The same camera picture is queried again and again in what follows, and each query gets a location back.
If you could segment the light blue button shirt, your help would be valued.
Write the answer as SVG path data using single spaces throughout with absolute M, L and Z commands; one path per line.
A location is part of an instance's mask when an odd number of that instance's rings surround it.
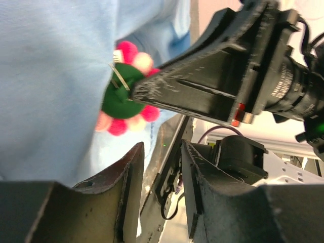
M 139 132 L 96 132 L 115 44 L 160 65 L 190 46 L 190 1 L 1 1 L 1 180 L 73 186 L 136 143 L 149 164 L 162 110 Z

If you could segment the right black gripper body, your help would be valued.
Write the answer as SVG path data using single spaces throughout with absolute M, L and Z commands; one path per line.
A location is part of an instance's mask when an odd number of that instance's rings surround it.
M 296 10 L 280 11 L 268 1 L 257 22 L 235 44 L 249 47 L 244 74 L 244 102 L 229 124 L 252 123 L 262 111 L 275 121 L 301 120 L 301 65 L 291 57 L 290 36 L 299 31 Z

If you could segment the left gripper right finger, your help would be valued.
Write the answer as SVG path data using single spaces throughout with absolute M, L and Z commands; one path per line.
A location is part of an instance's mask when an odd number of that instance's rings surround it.
M 240 182 L 181 145 L 188 235 L 193 242 L 323 242 L 323 186 Z

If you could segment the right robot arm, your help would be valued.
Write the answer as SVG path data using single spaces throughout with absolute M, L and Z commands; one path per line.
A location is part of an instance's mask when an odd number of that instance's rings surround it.
M 305 27 L 301 53 L 291 56 L 290 36 L 304 19 L 281 11 L 278 1 L 243 1 L 242 8 L 217 11 L 184 54 L 132 88 L 134 101 L 220 125 L 251 124 L 263 111 L 277 123 L 304 123 L 296 136 L 323 157 L 323 57 L 311 54 Z

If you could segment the pink flower smiley brooch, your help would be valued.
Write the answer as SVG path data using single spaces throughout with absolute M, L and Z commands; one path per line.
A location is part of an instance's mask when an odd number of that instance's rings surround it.
M 134 85 L 159 72 L 151 56 L 139 52 L 129 41 L 120 42 L 113 52 L 112 78 L 106 88 L 101 111 L 95 127 L 97 132 L 120 136 L 127 131 L 140 131 L 147 123 L 155 122 L 158 108 L 137 103 L 131 99 Z

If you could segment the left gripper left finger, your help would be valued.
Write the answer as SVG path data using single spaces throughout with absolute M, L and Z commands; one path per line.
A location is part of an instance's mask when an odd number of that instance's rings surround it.
M 1 242 L 135 242 L 144 144 L 97 175 L 56 182 L 1 183 Z

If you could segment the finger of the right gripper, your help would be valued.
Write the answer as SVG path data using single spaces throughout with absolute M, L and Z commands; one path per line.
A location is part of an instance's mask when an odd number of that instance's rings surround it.
M 244 102 L 249 47 L 191 49 L 135 84 L 132 98 L 204 120 L 233 120 Z
M 240 11 L 217 11 L 201 37 L 183 54 L 162 64 L 162 71 L 181 69 L 184 65 L 214 55 L 241 38 L 261 16 L 268 1 L 247 1 Z

